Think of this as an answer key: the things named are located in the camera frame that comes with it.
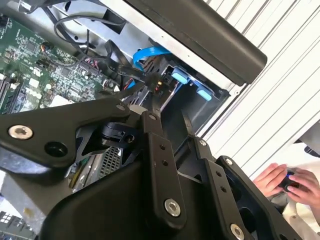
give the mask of black cable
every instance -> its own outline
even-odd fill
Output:
[[[111,41],[108,40],[105,45],[105,50],[107,52],[107,58],[104,59],[107,67],[122,76],[129,77],[131,79],[139,80],[144,82],[144,78],[147,76],[147,74],[143,71],[140,71],[138,69],[135,69],[131,66],[127,58],[124,56],[124,54],[121,52],[121,50],[117,47],[117,45]],[[111,55],[115,51],[115,54],[117,55],[119,61],[126,65],[119,64],[118,62],[111,59]]]
[[[80,47],[79,45],[76,44],[76,42],[73,40],[72,37],[70,37],[70,35],[66,32],[66,30],[64,29],[64,27],[62,25],[60,25],[60,23],[63,22],[67,22],[70,21],[71,19],[69,17],[63,18],[62,22],[60,20],[57,20],[56,17],[52,14],[52,12],[49,10],[49,8],[47,7],[43,7],[42,8],[44,10],[44,12],[47,14],[47,16],[50,18],[50,20],[54,23],[55,29],[59,30],[59,32],[62,34],[62,36],[70,41],[70,43],[72,44],[72,46],[74,46],[82,55],[82,59],[83,58],[90,58],[93,60],[97,60],[97,61],[102,61],[106,64],[106,66],[112,71],[115,72],[121,76],[125,76],[131,79],[135,79],[138,81],[144,81],[144,78],[147,76],[147,74],[143,71],[140,71],[138,69],[135,69],[133,67],[128,66],[127,62],[129,62],[125,56],[121,56],[123,55],[123,53],[121,52],[121,50],[117,47],[117,45],[112,42],[111,40],[108,40],[105,44],[105,49],[107,51],[107,56],[89,56],[88,54],[86,54]],[[81,15],[74,15],[71,16],[73,18],[77,17],[77,18],[81,18],[83,16]],[[109,56],[111,56],[110,54],[112,54],[112,51],[115,51],[115,54],[118,56],[119,61],[122,61],[125,65],[119,64],[116,61],[112,60]]]
[[[57,31],[57,28],[58,26],[60,26],[62,23],[65,23],[65,22],[69,22],[69,21],[72,21],[72,20],[76,20],[76,19],[89,19],[91,21],[97,21],[97,22],[101,22],[101,23],[104,23],[104,24],[108,24],[108,25],[114,25],[114,26],[121,26],[125,23],[125,21],[123,22],[120,22],[120,23],[116,23],[116,22],[113,22],[113,21],[108,21],[108,20],[105,20],[105,19],[102,19],[102,18],[99,18],[99,17],[95,17],[95,16],[85,16],[85,15],[71,15],[71,16],[67,16],[67,17],[64,17],[60,20],[58,20],[55,24],[54,24],[54,27],[53,27],[53,30],[54,30],[54,33],[59,37],[61,38],[63,41],[69,43],[69,44],[73,44],[73,45],[84,45],[86,44],[85,42],[76,42],[74,41],[73,39],[70,40],[70,39],[64,39],[63,37],[61,37],[60,34],[58,34],[58,31]]]
[[[124,66],[132,67],[132,65],[130,64],[130,62],[128,61],[128,59],[124,55],[124,53],[119,49],[119,47],[113,41],[110,40],[110,41],[106,42],[104,47],[108,53],[109,58],[112,57],[112,54],[115,54],[121,64],[123,64]],[[120,90],[121,91],[124,89],[124,85],[125,85],[124,76],[121,75],[120,76]]]

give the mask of hand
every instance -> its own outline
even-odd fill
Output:
[[[283,179],[287,176],[287,165],[278,165],[272,163],[266,168],[253,183],[263,193],[264,196],[270,197],[280,193],[283,189],[278,187]]]
[[[311,208],[320,209],[320,186],[316,176],[304,169],[297,168],[289,179],[300,184],[299,188],[289,186],[288,196],[297,203],[309,205]]]

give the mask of black metal bracket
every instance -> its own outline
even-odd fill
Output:
[[[76,160],[81,145],[77,141],[87,140],[106,123],[126,121],[129,115],[129,108],[114,98],[2,115],[0,169],[38,178],[40,183],[44,183],[41,176],[52,183],[59,181]],[[29,132],[16,126],[25,126]]]
[[[160,117],[145,111],[141,115],[144,132],[144,184],[148,225],[158,233],[181,230],[187,222],[170,141],[163,137]]]
[[[259,240],[301,239],[233,159],[220,156],[216,163],[225,171],[237,208],[250,233],[255,232]]]

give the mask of green circuit board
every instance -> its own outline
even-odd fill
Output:
[[[90,59],[72,67],[53,64],[48,57],[64,65],[78,59],[56,46],[45,55],[44,43],[48,39],[12,18],[0,26],[0,114],[94,100],[106,86],[105,90],[116,91],[119,84]]]

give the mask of silver screw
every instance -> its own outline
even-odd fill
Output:
[[[8,133],[12,138],[19,140],[27,140],[34,135],[34,132],[30,127],[23,125],[15,125],[10,127]]]
[[[124,110],[125,110],[125,107],[122,106],[122,105],[120,105],[120,104],[118,104],[118,105],[116,106],[116,108],[117,108],[117,109],[120,109],[121,111],[124,111]]]
[[[230,166],[234,164],[229,158],[227,158],[225,161],[226,161],[226,163],[229,164]]]
[[[152,120],[156,120],[156,117],[153,116],[152,114],[149,114],[149,118],[151,118]]]
[[[207,143],[204,140],[200,139],[199,142],[202,146],[207,146]]]
[[[167,211],[167,213],[170,214],[172,217],[179,217],[181,214],[179,204],[171,198],[165,200],[164,208]]]
[[[237,224],[231,224],[230,229],[236,239],[245,240],[245,234]]]

